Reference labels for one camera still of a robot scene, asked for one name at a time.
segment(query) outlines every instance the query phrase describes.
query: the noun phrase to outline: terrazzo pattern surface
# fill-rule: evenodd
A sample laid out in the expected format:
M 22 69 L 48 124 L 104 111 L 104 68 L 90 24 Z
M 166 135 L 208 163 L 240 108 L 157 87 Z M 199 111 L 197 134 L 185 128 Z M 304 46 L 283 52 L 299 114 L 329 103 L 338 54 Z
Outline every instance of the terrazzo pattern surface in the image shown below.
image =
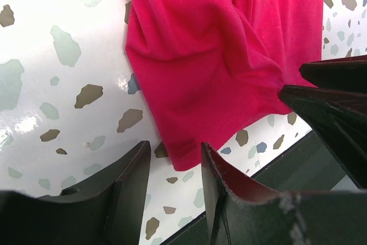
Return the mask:
M 367 0 L 324 3 L 323 58 L 365 55 Z M 0 189 L 58 195 L 149 140 L 140 244 L 159 245 L 204 211 L 201 168 L 176 172 L 167 157 L 123 50 L 130 6 L 0 0 Z M 309 131 L 269 115 L 219 152 L 251 176 Z

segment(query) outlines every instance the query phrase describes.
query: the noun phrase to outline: gray speck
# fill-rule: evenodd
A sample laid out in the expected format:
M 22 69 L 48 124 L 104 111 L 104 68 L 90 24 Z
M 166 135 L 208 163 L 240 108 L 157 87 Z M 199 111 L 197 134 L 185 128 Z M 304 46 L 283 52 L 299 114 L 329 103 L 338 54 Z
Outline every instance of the gray speck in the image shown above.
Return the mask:
M 19 179 L 23 176 L 22 173 L 20 173 L 19 171 L 15 170 L 15 169 L 8 168 L 7 170 L 9 172 L 9 176 L 12 177 L 12 178 Z
M 76 179 L 74 176 L 69 176 L 63 182 L 61 182 L 61 189 L 69 188 L 72 185 L 75 185 Z
M 102 168 L 103 166 L 100 164 L 93 164 L 87 167 L 86 169 L 84 169 L 84 175 L 89 176 L 89 175 L 95 174 L 96 172 L 99 172 Z
M 354 41 L 354 33 L 350 34 L 348 40 L 346 41 L 346 45 L 351 46 Z
M 91 150 L 97 150 L 99 149 L 100 147 L 103 146 L 104 144 L 104 141 L 106 140 L 106 136 L 99 136 L 99 137 L 96 137 L 93 142 L 91 142 L 89 144 L 89 148 Z
M 48 179 L 39 179 L 38 184 L 45 189 L 51 188 L 51 183 Z
M 145 196 L 144 211 L 148 208 L 150 200 L 151 200 L 151 195 L 147 193 L 147 195 Z
M 180 221 L 178 222 L 178 226 L 180 228 L 186 226 L 187 224 L 189 224 L 191 221 L 193 220 L 192 216 L 188 216 L 188 217 L 183 217 L 180 219 Z
M 345 34 L 343 31 L 338 32 L 337 36 L 340 39 L 340 41 L 343 41 L 345 39 Z
M 194 176 L 194 171 L 192 171 L 192 172 L 187 172 L 187 173 L 185 174 L 185 176 L 182 178 L 182 181 L 186 183 L 186 182 L 187 182 L 187 181 L 189 181 L 193 176 Z
M 252 159 L 253 157 L 255 157 L 255 154 L 257 153 L 257 148 L 256 146 L 253 146 L 252 148 L 250 148 L 250 150 L 248 151 L 248 157 L 249 159 Z
M 329 18 L 326 21 L 326 30 L 331 31 L 331 22 Z
M 197 208 L 202 208 L 204 206 L 204 190 L 202 188 L 198 189 L 196 192 L 194 205 Z
M 268 123 L 271 127 L 275 126 L 275 115 L 274 114 L 270 114 L 267 118 Z
M 24 68 L 19 60 L 0 64 L 0 111 L 16 108 L 23 82 Z
M 336 56 L 339 52 L 338 45 L 336 45 L 336 44 L 332 45 L 331 48 L 330 48 L 330 52 L 333 56 Z
M 69 33 L 61 30 L 58 26 L 53 25 L 50 33 L 59 62 L 62 65 L 74 67 L 81 55 L 79 44 Z
M 151 245 L 160 245 L 162 242 L 163 242 L 163 239 L 162 238 L 155 238 L 151 242 Z
M 58 85 L 59 81 L 60 81 L 60 79 L 59 79 L 58 77 L 53 77 L 53 78 L 50 80 L 50 84 L 51 84 L 52 86 L 56 86 L 56 85 Z
M 58 110 L 55 106 L 50 103 L 43 103 L 40 106 L 41 111 L 45 114 L 46 118 L 51 120 L 59 119 Z

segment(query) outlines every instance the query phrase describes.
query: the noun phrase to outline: white scuff mark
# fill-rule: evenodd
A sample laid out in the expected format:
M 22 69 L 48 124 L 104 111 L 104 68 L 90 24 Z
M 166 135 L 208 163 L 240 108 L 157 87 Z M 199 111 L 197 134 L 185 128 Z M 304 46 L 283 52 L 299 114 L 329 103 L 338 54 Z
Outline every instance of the white scuff mark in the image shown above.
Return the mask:
M 298 220 L 298 224 L 299 224 L 299 226 L 300 226 L 301 230 L 302 230 L 303 232 L 306 232 L 306 231 L 307 231 L 306 222 L 305 222 L 305 220 L 303 219 L 303 216 L 300 214 L 300 212 L 299 212 L 299 211 L 297 211 L 297 212 L 296 212 L 295 217 L 296 217 L 296 218 L 297 218 L 297 220 Z
M 311 241 L 307 238 L 304 238 L 303 232 L 297 223 L 293 224 L 293 227 L 290 231 L 290 236 L 293 245 L 311 245 Z
M 292 209 L 294 209 L 293 198 L 289 193 L 283 194 L 280 198 L 279 208 L 283 211 L 284 214 L 289 213 Z
M 301 199 L 302 199 L 302 196 L 300 195 L 300 193 L 299 192 L 296 193 L 296 203 L 297 204 L 300 204 Z

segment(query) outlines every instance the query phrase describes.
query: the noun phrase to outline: pink cloth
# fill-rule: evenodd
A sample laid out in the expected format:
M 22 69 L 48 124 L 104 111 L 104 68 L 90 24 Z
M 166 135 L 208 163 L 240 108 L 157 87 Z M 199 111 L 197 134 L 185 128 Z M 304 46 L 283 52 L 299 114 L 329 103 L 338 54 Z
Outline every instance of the pink cloth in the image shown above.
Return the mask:
M 321 59 L 323 0 L 132 0 L 126 52 L 176 170 L 265 115 Z

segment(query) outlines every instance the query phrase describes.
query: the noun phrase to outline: black plastic claw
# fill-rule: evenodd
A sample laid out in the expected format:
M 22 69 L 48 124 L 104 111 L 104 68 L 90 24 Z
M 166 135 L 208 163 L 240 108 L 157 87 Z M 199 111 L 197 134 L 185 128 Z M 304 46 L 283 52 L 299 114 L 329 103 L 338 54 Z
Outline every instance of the black plastic claw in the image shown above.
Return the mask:
M 366 192 L 277 192 L 202 144 L 210 245 L 364 244 Z
M 0 244 L 139 244 L 150 155 L 140 142 L 59 196 L 0 191 Z
M 319 135 L 359 188 L 367 188 L 367 56 L 308 63 L 318 88 L 286 85 L 279 97 Z

